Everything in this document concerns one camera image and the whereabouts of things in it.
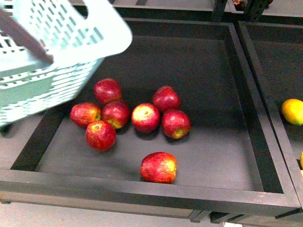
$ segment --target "red apple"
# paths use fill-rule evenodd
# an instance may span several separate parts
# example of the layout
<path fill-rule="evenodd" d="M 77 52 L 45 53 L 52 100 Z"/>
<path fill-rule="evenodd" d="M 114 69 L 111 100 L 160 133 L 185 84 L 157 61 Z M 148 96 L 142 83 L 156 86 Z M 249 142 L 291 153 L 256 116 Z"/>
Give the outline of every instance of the red apple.
<path fill-rule="evenodd" d="M 110 123 L 103 120 L 93 122 L 86 128 L 85 140 L 91 148 L 107 151 L 116 142 L 116 131 Z"/>
<path fill-rule="evenodd" d="M 155 105 L 142 103 L 133 110 L 132 123 L 139 132 L 152 132 L 160 123 L 160 112 Z"/>
<path fill-rule="evenodd" d="M 94 86 L 96 99 L 103 105 L 122 97 L 119 83 L 111 78 L 103 79 Z"/>
<path fill-rule="evenodd" d="M 78 126 L 86 128 L 90 123 L 101 119 L 101 108 L 94 103 L 79 103 L 71 109 L 71 120 Z"/>
<path fill-rule="evenodd" d="M 162 129 L 168 137 L 180 139 L 190 130 L 189 117 L 181 110 L 169 109 L 163 114 Z"/>
<path fill-rule="evenodd" d="M 125 126 L 131 112 L 125 100 L 116 100 L 103 107 L 102 119 L 110 123 L 115 129 Z"/>
<path fill-rule="evenodd" d="M 178 109 L 181 105 L 180 97 L 170 86 L 160 87 L 153 95 L 152 102 L 162 113 L 167 109 Z"/>
<path fill-rule="evenodd" d="M 172 183 L 176 178 L 177 159 L 170 153 L 156 152 L 141 163 L 140 175 L 148 182 Z"/>

